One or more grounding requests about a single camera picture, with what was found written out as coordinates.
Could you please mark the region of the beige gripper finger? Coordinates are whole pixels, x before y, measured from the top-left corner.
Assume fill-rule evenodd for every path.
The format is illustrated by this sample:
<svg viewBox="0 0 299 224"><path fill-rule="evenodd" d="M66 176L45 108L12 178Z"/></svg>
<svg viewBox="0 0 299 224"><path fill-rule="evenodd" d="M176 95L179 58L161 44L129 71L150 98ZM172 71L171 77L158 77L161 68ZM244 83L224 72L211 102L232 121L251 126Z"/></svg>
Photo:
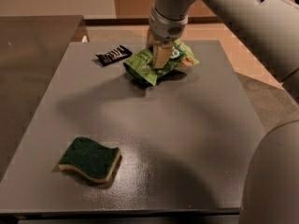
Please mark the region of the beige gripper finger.
<svg viewBox="0 0 299 224"><path fill-rule="evenodd" d="M147 48L152 47L153 44L154 44L154 42L155 42L155 39L154 39L154 37L153 37L153 35L152 35L151 29L148 29L148 31L147 31L147 42L146 42L146 47L147 47Z"/></svg>
<svg viewBox="0 0 299 224"><path fill-rule="evenodd" d="M174 47L171 42L156 42L153 45L153 68L164 68L173 53Z"/></svg>

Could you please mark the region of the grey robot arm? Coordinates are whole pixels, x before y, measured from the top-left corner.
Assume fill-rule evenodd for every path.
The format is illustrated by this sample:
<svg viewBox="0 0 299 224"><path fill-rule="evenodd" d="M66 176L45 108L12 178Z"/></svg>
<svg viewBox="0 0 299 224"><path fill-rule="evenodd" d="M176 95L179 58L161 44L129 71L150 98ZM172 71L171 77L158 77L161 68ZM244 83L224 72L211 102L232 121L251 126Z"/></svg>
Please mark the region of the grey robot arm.
<svg viewBox="0 0 299 224"><path fill-rule="evenodd" d="M182 36L190 7L205 5L233 35L224 47L236 72L299 94L296 0L155 0L149 27L159 41ZM299 118L265 133L250 161L239 224L299 224Z"/></svg>

